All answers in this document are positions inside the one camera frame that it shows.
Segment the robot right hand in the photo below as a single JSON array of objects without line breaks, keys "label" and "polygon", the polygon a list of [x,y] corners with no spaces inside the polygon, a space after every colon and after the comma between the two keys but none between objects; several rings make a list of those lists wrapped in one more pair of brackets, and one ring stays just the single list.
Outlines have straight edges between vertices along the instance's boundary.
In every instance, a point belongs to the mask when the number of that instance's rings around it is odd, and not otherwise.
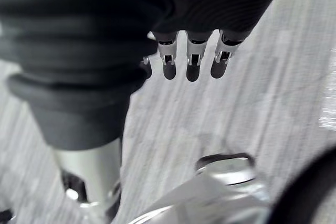
[{"label": "robot right hand", "polygon": [[66,191],[102,222],[121,200],[125,118],[132,93],[159,54],[176,73],[177,35],[187,35],[187,79],[200,72],[207,41],[219,40],[211,74],[220,78],[272,0],[1,0],[3,60],[58,163]]}]

